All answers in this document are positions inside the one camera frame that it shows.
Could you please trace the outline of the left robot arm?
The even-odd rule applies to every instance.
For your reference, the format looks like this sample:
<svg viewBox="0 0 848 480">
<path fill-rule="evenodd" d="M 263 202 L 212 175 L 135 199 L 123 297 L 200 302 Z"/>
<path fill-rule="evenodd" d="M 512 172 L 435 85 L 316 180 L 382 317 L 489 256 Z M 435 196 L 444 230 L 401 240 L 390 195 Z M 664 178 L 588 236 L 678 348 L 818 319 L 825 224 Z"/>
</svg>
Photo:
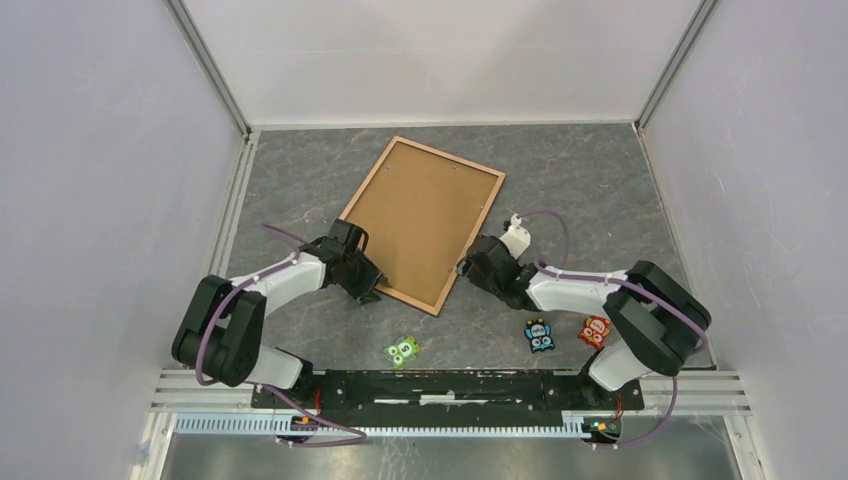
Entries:
<svg viewBox="0 0 848 480">
<path fill-rule="evenodd" d="M 265 230 L 292 249 L 283 260 L 256 272 L 202 278 L 171 346 L 172 358 L 194 369 L 199 384 L 269 384 L 290 407 L 306 405 L 314 394 L 310 362 L 263 345 L 267 316 L 289 302 L 336 285 L 360 304 L 378 300 L 385 275 L 367 256 L 367 231 L 335 220 L 312 241 L 279 227 Z"/>
</svg>

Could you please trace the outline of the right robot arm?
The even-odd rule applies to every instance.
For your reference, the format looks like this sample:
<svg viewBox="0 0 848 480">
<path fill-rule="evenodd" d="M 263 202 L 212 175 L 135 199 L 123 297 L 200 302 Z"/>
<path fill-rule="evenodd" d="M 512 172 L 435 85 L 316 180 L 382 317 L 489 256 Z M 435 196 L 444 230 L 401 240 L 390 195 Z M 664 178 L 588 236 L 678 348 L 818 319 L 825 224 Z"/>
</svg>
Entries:
<svg viewBox="0 0 848 480">
<path fill-rule="evenodd" d="M 521 264 L 504 240 L 486 235 L 474 240 L 458 270 L 512 309 L 610 321 L 619 341 L 589 360 L 577 382 L 580 400 L 591 408 L 606 406 L 626 383 L 647 374 L 676 376 L 708 345 L 708 310 L 650 261 L 608 273 Z"/>
</svg>

